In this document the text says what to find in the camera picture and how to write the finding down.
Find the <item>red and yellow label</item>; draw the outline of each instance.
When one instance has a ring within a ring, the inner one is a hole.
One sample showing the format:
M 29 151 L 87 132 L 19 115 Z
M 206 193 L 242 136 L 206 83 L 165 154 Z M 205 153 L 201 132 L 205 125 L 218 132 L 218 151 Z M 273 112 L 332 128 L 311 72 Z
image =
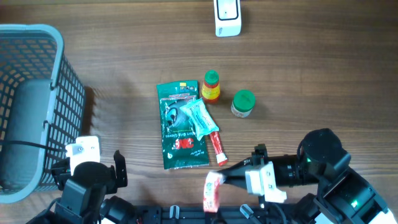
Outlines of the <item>red and yellow label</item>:
M 214 100 L 220 95 L 220 84 L 214 88 L 208 88 L 206 85 L 203 85 L 201 88 L 201 95 L 207 100 Z

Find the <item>green light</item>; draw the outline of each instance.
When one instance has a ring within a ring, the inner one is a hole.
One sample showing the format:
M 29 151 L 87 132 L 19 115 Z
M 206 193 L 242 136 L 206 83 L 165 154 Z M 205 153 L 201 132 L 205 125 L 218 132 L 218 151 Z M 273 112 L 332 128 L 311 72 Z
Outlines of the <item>green light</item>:
M 358 206 L 358 202 L 357 202 L 356 200 L 353 201 L 353 203 L 351 203 L 351 206 L 352 206 L 353 208 L 357 207 L 357 206 Z

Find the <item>small jar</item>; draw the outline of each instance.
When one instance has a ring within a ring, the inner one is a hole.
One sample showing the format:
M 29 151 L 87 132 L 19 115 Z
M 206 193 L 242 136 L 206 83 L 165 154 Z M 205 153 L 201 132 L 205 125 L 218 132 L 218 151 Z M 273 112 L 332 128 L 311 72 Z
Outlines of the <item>small jar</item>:
M 201 88 L 201 96 L 205 103 L 217 103 L 220 98 L 220 82 L 218 73 L 214 70 L 206 72 L 205 82 Z
M 252 111 L 256 97 L 249 90 L 239 90 L 232 101 L 231 111 L 235 116 L 239 118 L 245 118 L 249 116 Z

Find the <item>green package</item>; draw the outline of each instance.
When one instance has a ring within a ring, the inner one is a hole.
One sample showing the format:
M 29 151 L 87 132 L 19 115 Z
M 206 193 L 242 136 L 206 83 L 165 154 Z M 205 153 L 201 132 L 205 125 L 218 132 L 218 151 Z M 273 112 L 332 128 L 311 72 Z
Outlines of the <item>green package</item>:
M 195 126 L 180 107 L 199 98 L 198 81 L 186 80 L 159 84 L 160 124 L 164 169 L 209 164 L 205 138 L 195 136 Z

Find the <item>light blue plastic wrapper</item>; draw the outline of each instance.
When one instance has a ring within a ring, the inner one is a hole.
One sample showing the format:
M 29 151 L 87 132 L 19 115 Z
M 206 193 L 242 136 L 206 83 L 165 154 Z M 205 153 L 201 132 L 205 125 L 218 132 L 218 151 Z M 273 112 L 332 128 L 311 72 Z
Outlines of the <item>light blue plastic wrapper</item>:
M 199 100 L 191 101 L 180 109 L 190 118 L 190 121 L 195 125 L 196 137 L 200 141 L 203 136 L 212 133 L 213 131 L 219 131 L 216 123 L 214 123 L 209 112 L 206 110 L 206 106 L 200 98 Z

